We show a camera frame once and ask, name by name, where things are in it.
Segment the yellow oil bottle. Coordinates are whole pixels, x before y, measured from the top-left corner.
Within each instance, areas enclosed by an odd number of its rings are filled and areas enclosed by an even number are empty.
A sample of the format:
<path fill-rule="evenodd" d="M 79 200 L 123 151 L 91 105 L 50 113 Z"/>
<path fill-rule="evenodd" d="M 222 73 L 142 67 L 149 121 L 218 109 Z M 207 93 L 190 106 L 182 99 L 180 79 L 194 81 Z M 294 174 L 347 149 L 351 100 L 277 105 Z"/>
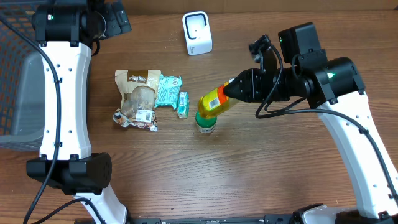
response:
<path fill-rule="evenodd" d="M 233 80 L 233 78 L 230 79 L 200 98 L 198 113 L 203 119 L 213 119 L 239 102 L 239 100 L 230 98 L 223 92 L 224 88 Z"/>

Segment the green lid jar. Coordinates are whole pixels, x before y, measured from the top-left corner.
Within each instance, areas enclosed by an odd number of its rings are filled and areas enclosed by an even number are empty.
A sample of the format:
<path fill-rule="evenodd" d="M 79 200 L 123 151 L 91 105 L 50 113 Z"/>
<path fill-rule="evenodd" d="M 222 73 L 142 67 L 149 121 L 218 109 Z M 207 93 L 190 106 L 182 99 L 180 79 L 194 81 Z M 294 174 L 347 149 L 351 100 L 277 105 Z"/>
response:
<path fill-rule="evenodd" d="M 195 123 L 199 132 L 203 134 L 209 134 L 214 131 L 217 122 L 217 117 L 211 119 L 202 118 L 199 111 L 195 115 Z"/>

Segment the brown snack bag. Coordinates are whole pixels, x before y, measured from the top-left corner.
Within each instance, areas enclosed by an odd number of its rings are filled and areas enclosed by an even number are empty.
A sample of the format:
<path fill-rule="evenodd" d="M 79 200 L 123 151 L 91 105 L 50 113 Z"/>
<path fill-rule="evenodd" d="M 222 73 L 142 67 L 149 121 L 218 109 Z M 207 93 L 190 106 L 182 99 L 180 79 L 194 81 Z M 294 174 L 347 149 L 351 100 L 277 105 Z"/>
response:
<path fill-rule="evenodd" d="M 160 70 L 117 70 L 115 82 L 121 94 L 121 105 L 113 120 L 124 128 L 135 127 L 156 132 L 155 100 Z"/>

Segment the teal tissue pack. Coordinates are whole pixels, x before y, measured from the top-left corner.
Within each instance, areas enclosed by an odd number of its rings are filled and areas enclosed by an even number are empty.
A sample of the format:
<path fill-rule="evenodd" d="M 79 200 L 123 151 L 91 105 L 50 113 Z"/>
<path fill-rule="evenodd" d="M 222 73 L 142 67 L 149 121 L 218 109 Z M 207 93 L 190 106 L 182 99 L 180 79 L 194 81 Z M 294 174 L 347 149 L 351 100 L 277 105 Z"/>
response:
<path fill-rule="evenodd" d="M 189 114 L 189 95 L 187 92 L 180 92 L 178 107 L 177 107 L 177 115 L 181 119 L 188 118 Z"/>

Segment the teal snack packet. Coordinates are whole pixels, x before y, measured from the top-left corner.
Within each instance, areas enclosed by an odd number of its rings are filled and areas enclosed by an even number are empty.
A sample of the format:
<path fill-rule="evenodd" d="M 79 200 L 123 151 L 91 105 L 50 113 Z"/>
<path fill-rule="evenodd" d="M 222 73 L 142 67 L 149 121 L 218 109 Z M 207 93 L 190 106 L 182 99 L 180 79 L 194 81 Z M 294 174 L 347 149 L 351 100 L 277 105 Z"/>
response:
<path fill-rule="evenodd" d="M 164 76 L 161 74 L 155 107 L 171 106 L 176 110 L 181 86 L 181 77 Z"/>

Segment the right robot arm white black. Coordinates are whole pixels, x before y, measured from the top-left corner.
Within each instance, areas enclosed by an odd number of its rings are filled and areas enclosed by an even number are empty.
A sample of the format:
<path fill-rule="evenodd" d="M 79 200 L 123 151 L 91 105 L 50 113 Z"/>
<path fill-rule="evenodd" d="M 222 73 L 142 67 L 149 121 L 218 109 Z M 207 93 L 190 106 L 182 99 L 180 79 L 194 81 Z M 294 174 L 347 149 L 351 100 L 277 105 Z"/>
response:
<path fill-rule="evenodd" d="M 380 138 L 363 79 L 347 57 L 328 60 L 315 25 L 279 32 L 280 47 L 263 35 L 249 45 L 259 68 L 241 72 L 224 88 L 230 98 L 258 103 L 256 117 L 297 113 L 294 104 L 269 111 L 276 101 L 307 101 L 330 132 L 348 171 L 354 208 L 310 205 L 294 211 L 291 223 L 396 223 L 397 171 Z"/>

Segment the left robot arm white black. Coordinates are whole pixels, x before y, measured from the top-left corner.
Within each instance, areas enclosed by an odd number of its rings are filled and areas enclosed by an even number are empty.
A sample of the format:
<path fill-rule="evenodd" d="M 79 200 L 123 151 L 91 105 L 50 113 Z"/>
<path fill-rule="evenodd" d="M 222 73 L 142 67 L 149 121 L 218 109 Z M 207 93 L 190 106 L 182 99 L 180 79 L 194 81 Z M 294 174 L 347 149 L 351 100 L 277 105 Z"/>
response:
<path fill-rule="evenodd" d="M 93 223 L 131 223 L 110 180 L 111 157 L 94 153 L 87 130 L 88 74 L 99 41 L 131 30 L 120 1 L 50 1 L 32 16 L 45 82 L 44 133 L 27 175 L 80 202 Z"/>

